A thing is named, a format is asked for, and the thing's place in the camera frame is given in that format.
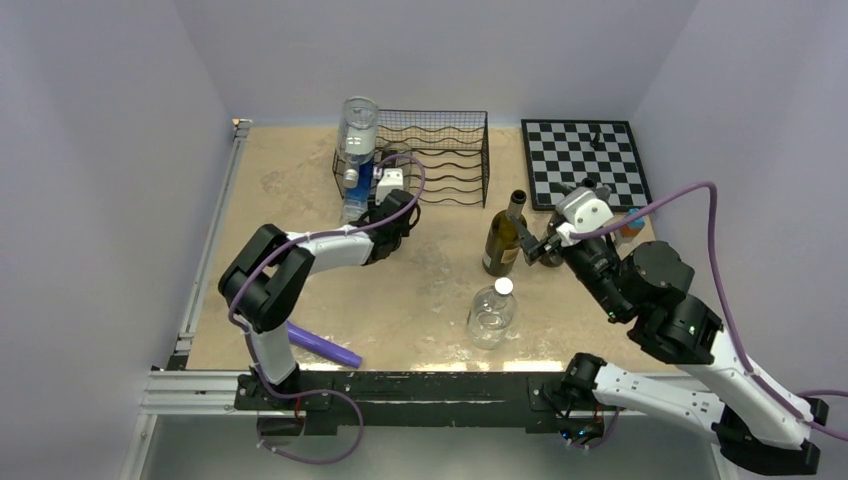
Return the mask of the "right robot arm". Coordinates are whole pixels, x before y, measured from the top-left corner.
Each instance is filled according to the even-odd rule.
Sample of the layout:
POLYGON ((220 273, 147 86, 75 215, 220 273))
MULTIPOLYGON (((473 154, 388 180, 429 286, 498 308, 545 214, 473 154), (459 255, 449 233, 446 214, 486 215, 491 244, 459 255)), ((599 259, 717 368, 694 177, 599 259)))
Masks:
POLYGON ((650 357, 696 377, 691 391, 628 372, 589 353, 574 355, 556 395, 568 408, 622 407, 674 423, 718 446, 736 466, 766 476, 814 475, 820 449, 810 430, 826 422, 822 400, 782 390, 756 378, 734 350, 730 327, 688 290, 694 270, 663 241, 639 244, 619 258, 605 237, 565 246, 555 236, 536 239, 517 228, 528 263, 557 254, 612 323, 631 323, 628 338, 650 357))

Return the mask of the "blue square glass bottle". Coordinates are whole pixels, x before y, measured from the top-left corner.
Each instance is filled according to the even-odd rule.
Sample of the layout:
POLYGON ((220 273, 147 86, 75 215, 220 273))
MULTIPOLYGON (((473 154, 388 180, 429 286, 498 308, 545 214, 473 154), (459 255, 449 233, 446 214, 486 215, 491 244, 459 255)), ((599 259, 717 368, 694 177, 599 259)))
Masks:
POLYGON ((352 223, 358 220, 369 207, 369 197, 373 182, 374 162, 369 160, 357 165, 347 165, 342 177, 344 200, 341 210, 341 222, 352 223))

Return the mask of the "clear glass bottle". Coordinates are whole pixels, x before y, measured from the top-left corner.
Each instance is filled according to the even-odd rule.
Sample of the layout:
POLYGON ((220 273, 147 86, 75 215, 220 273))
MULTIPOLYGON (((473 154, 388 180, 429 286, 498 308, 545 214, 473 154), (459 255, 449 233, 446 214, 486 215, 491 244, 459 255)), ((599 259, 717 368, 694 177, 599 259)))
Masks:
POLYGON ((410 154, 412 149, 404 142, 390 142, 380 149, 380 166, 386 168, 399 168, 403 175, 403 189, 411 190, 413 164, 403 155, 410 154))

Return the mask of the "olive green wine bottle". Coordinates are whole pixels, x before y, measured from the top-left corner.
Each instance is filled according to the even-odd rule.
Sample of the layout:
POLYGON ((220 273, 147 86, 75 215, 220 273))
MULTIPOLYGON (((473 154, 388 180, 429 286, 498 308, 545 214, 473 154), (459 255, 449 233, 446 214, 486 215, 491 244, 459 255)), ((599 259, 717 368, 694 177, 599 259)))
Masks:
POLYGON ((524 227, 527 226, 527 220, 523 215, 526 200, 527 194, 524 190, 514 190, 507 208, 499 211, 491 220, 482 257, 483 268, 491 276, 507 276, 514 266, 519 254, 520 242, 512 220, 515 219, 524 227))

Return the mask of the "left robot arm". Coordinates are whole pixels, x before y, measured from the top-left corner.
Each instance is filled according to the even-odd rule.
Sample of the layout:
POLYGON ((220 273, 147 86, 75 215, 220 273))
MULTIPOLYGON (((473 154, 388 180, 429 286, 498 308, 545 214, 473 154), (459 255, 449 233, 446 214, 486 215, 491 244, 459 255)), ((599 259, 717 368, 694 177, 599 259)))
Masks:
POLYGON ((335 230, 284 232, 259 227, 220 277, 219 294, 262 378, 259 395, 272 408, 297 399, 299 366, 291 351, 289 320, 310 275, 366 266, 387 258, 410 234, 420 213, 415 195, 395 189, 359 219, 335 230))

